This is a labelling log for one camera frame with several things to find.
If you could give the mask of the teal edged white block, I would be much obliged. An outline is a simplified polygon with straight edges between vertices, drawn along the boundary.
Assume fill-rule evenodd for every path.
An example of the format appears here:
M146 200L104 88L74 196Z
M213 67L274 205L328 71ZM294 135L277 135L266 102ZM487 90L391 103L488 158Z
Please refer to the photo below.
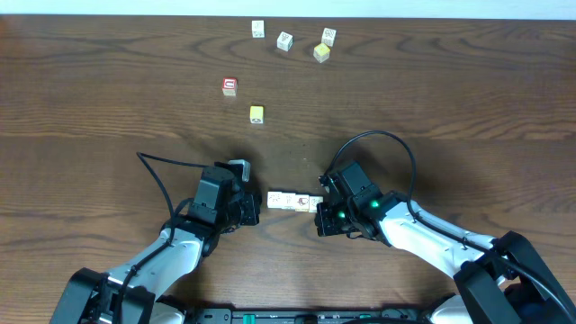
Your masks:
M309 212L316 213L318 209L318 204L323 202L322 196L313 196L309 197Z

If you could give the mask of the white block brown picture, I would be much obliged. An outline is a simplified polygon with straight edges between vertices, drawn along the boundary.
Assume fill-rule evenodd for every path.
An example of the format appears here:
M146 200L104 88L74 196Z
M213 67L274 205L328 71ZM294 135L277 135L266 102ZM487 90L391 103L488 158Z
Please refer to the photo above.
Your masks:
M294 209L297 212L309 212L310 197L307 194L296 194L294 196Z

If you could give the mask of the green edged white block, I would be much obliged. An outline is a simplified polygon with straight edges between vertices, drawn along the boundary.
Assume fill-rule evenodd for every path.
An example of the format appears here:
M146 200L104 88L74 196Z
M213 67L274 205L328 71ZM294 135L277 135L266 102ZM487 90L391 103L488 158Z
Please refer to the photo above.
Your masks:
M282 209L284 207L284 194L282 192L268 192L266 205L268 209Z

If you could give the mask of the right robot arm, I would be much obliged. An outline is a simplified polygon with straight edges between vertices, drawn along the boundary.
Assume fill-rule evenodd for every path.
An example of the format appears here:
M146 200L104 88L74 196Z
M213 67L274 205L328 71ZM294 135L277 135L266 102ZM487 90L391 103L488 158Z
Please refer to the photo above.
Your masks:
M382 193L353 162L319 177L321 237L382 242L423 259L454 280L457 295L428 316L431 323L573 323L575 305L535 247L510 231L478 234L423 210L406 194Z

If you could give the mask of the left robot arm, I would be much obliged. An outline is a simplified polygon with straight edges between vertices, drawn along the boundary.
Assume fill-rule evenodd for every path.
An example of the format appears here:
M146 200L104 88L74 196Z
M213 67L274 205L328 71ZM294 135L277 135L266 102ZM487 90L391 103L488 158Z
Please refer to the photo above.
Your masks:
M171 211L150 246L106 272L82 268L71 276L51 322L184 320L184 310L165 307L159 299L212 253L221 235L258 224L262 198L246 190L249 175L250 164L243 159L204 167L195 197Z

